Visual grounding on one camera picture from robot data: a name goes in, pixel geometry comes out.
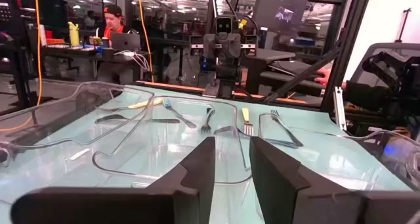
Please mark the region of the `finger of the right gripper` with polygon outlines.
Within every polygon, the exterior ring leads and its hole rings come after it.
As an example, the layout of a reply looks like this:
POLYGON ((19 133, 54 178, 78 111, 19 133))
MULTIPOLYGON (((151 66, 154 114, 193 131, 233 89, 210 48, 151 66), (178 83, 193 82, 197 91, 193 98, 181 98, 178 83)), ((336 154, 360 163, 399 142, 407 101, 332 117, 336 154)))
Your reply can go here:
POLYGON ((203 36, 191 35, 190 36, 190 54, 200 55, 203 53, 203 36))
POLYGON ((244 54, 247 56, 256 56, 258 49, 258 36, 247 35, 244 40, 244 54))

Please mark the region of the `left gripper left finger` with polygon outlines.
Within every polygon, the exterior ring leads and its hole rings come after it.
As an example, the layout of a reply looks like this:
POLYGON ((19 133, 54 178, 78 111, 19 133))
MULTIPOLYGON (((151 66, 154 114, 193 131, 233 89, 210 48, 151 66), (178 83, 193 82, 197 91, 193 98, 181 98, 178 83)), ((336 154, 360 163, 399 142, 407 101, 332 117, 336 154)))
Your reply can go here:
POLYGON ((47 187, 17 199, 12 224, 209 224, 215 138, 144 189, 47 187))

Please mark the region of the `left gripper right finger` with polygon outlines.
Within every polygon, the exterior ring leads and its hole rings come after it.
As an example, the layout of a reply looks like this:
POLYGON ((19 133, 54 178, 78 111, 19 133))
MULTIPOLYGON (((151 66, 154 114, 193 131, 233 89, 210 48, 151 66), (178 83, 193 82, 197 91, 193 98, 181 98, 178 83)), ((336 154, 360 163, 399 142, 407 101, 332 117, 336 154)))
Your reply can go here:
POLYGON ((420 192, 349 190, 260 137, 249 156, 266 224, 420 224, 420 192))

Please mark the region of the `iridescent rainbow fork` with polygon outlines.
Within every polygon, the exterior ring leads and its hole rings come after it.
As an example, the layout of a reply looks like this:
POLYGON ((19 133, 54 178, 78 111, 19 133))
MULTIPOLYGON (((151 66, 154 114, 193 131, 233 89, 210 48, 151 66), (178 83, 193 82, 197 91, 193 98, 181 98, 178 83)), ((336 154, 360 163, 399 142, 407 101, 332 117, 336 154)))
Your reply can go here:
POLYGON ((285 132, 289 135, 290 139, 294 142, 295 146, 302 147, 303 146, 302 142, 298 138, 296 138, 296 136, 294 136, 294 134, 292 134, 292 132, 290 132, 290 130, 287 128, 286 125, 283 124, 277 110, 272 109, 270 111, 270 113, 271 113, 271 116, 272 116, 272 120, 274 120, 276 123, 278 123, 285 130, 285 132))
POLYGON ((294 142, 290 142, 290 141, 279 141, 275 139, 264 139, 264 140, 273 145, 286 146, 286 147, 294 148, 294 149, 298 148, 298 146, 294 142))
POLYGON ((207 133, 207 132, 211 131, 211 126, 209 125, 209 121, 210 121, 210 119, 211 119, 211 117, 213 116, 214 113, 215 113, 214 108, 208 108, 207 109, 207 115, 206 115, 205 123, 201 127, 201 132, 206 132, 207 133))
POLYGON ((184 116, 182 114, 180 114, 178 111, 175 110, 175 108, 172 106, 171 102, 169 99, 164 99, 163 100, 163 106, 171 111, 179 120, 183 121, 189 128, 196 128, 197 125, 194 124, 193 122, 187 120, 186 118, 184 118, 184 116))

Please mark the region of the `wooden handled fork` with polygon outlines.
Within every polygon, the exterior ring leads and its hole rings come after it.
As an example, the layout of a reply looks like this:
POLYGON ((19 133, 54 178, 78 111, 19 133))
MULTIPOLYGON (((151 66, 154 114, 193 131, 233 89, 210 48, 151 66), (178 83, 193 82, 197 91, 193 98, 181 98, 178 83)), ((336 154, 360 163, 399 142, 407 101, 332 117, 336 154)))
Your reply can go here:
POLYGON ((248 108, 242 108, 241 110, 243 120, 244 120, 244 129, 243 132, 248 136, 254 136, 254 127, 253 124, 250 123, 250 113, 248 108))
MULTIPOLYGON (((164 100, 163 99, 154 99, 152 102, 152 105, 159 105, 159 104, 163 104, 164 100)), ((123 107, 118 107, 118 108, 99 108, 99 110, 103 110, 106 112, 117 112, 120 110, 134 110, 134 109, 139 109, 139 108, 143 108, 148 106, 148 101, 144 101, 144 102, 139 102, 136 104, 131 104, 129 106, 123 106, 123 107)))

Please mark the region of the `iridescent rainbow spoon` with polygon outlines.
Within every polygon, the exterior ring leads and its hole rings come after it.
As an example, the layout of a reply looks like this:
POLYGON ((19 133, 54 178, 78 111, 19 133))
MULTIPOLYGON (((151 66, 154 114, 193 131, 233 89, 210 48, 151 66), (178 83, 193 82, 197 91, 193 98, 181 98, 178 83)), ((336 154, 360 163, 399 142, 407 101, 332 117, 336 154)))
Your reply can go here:
POLYGON ((126 118, 125 116, 119 114, 112 114, 109 116, 104 116, 102 118, 96 119, 95 123, 104 123, 104 122, 152 122, 152 123, 180 123, 178 119, 132 119, 126 118))

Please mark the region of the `person's forearm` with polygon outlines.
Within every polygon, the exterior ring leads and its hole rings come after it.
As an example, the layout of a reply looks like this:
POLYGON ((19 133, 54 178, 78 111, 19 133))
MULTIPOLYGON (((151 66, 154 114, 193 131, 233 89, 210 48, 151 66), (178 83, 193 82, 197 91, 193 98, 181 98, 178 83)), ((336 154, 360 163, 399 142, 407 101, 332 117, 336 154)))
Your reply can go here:
POLYGON ((342 83, 343 98, 356 106, 366 110, 378 111, 384 107, 389 97, 386 87, 371 87, 363 83, 346 81, 342 83))

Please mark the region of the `black side desk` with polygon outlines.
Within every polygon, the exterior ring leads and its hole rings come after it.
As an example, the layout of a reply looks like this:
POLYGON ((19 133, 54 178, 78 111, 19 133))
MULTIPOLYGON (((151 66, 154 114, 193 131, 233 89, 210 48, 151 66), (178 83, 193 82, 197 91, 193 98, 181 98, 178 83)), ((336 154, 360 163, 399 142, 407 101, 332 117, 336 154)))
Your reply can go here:
POLYGON ((275 91, 310 68, 295 60, 294 53, 268 49, 257 49, 255 55, 242 57, 240 64, 247 68, 245 90, 251 94, 257 94, 261 85, 275 91))

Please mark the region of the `large dark monitor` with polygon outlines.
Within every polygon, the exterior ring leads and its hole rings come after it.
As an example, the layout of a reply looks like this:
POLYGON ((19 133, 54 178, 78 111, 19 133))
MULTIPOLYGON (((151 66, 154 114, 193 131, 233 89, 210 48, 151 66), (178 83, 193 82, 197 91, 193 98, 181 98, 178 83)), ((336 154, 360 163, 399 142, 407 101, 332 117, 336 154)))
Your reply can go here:
POLYGON ((256 0, 253 19, 258 27, 283 35, 295 35, 302 24, 308 0, 256 0))

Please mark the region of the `grey laptop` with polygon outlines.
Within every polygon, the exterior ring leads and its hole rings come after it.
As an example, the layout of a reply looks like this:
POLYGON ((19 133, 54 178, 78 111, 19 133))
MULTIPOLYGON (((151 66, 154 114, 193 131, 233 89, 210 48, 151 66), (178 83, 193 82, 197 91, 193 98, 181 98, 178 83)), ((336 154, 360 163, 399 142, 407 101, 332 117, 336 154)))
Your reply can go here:
POLYGON ((138 34, 112 32, 110 41, 112 48, 116 50, 130 51, 136 53, 139 53, 141 50, 140 36, 138 34))

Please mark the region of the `clear plastic bin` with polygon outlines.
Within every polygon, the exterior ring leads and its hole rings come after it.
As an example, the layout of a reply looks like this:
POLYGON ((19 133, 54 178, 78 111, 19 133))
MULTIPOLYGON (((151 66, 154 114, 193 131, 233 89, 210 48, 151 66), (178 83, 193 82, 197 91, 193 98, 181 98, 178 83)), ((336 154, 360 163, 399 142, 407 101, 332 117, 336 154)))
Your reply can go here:
MULTIPOLYGON (((353 137, 286 126, 303 146, 274 146, 343 187, 420 191, 420 144, 410 138, 384 130, 353 137)), ((259 137, 292 142, 269 113, 259 116, 259 137)))
MULTIPOLYGON (((136 122, 128 135, 111 151, 93 154, 93 164, 102 171, 156 180, 175 167, 202 142, 215 144, 215 182, 235 185, 251 178, 245 152, 237 130, 238 109, 233 104, 209 99, 160 96, 187 120, 197 125, 189 128, 180 123, 136 122), (210 132, 201 132, 207 109, 215 113, 209 121, 210 132)), ((145 119, 178 119, 163 104, 155 105, 145 119)))
POLYGON ((16 160, 17 154, 65 142, 92 143, 129 122, 95 123, 112 114, 137 119, 152 105, 154 94, 132 85, 99 81, 85 82, 62 99, 49 101, 0 116, 0 168, 16 160), (148 101, 134 110, 106 112, 99 108, 118 108, 148 101))

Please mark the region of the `person's hand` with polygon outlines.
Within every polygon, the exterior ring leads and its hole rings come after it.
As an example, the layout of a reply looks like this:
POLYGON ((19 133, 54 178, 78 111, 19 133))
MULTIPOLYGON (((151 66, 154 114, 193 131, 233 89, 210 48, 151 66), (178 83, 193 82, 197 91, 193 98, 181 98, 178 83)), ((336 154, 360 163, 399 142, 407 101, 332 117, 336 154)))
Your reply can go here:
POLYGON ((329 81, 331 68, 321 68, 317 71, 317 74, 318 74, 318 77, 316 77, 314 81, 321 83, 322 85, 326 85, 329 81))

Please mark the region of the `person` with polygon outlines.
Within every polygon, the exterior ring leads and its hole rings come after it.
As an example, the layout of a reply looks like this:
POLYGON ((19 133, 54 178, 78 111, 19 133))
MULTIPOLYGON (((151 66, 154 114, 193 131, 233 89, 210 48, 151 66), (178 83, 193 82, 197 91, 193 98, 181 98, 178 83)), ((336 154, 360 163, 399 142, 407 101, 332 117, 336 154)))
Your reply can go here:
POLYGON ((130 29, 123 24, 122 10, 118 5, 107 5, 103 9, 105 25, 100 26, 95 31, 95 36, 110 39, 112 33, 138 34, 134 29, 130 29))

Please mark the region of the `yellow bottle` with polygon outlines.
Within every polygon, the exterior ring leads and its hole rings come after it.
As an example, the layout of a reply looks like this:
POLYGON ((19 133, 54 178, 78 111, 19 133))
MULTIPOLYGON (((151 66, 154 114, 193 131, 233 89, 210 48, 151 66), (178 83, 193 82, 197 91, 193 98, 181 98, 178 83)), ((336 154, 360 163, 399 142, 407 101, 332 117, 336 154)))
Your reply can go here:
POLYGON ((79 42, 79 25, 73 22, 68 22, 70 45, 78 46, 79 42))

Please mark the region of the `orange box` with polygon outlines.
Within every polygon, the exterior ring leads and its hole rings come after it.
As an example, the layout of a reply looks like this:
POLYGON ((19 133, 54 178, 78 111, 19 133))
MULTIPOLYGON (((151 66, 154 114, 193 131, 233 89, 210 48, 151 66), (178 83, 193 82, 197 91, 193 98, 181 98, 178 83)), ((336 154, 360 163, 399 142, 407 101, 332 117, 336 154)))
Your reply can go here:
POLYGON ((47 40, 47 45, 54 45, 54 44, 62 44, 62 43, 65 43, 65 41, 63 39, 55 38, 53 36, 53 32, 51 30, 46 30, 45 31, 45 37, 46 37, 46 40, 47 40))

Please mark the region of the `black office chair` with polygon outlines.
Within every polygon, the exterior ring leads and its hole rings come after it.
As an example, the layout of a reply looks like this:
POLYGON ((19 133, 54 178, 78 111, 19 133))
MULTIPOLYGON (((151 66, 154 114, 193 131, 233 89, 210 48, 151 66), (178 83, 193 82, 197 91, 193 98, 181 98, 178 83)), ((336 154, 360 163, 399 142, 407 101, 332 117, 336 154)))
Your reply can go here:
POLYGON ((420 138, 420 44, 373 44, 349 81, 389 90, 386 105, 378 111, 358 106, 375 117, 359 118, 351 132, 364 135, 371 126, 389 131, 403 127, 412 139, 420 138))

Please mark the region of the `black aluminium rig frame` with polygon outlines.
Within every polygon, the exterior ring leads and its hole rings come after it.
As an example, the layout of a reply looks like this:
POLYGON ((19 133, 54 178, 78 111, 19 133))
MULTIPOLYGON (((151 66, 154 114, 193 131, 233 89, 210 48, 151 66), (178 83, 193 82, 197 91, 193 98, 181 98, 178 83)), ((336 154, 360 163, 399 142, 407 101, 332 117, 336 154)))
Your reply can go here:
POLYGON ((317 70, 321 69, 327 63, 332 61, 333 66, 331 75, 329 77, 324 97, 320 105, 320 110, 322 112, 331 112, 333 110, 333 91, 335 87, 341 85, 344 79, 347 64, 350 60, 350 55, 352 53, 357 33, 360 29, 360 25, 368 5, 368 1, 369 0, 352 0, 344 25, 344 32, 340 37, 338 46, 331 50, 331 52, 327 53, 323 59, 307 68, 292 80, 288 81, 285 85, 281 86, 271 95, 265 97, 263 102, 265 104, 274 103, 277 98, 285 95, 288 91, 300 84, 308 76, 312 75, 317 70))

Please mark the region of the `white metal bracket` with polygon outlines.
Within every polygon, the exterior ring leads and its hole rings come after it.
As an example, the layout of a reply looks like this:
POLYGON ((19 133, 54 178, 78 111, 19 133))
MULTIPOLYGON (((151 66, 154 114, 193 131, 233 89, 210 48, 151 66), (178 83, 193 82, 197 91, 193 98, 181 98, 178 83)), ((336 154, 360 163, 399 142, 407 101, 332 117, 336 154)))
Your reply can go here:
POLYGON ((333 92, 335 122, 339 129, 347 130, 347 121, 345 118, 345 107, 343 102, 343 90, 341 87, 335 87, 333 92))

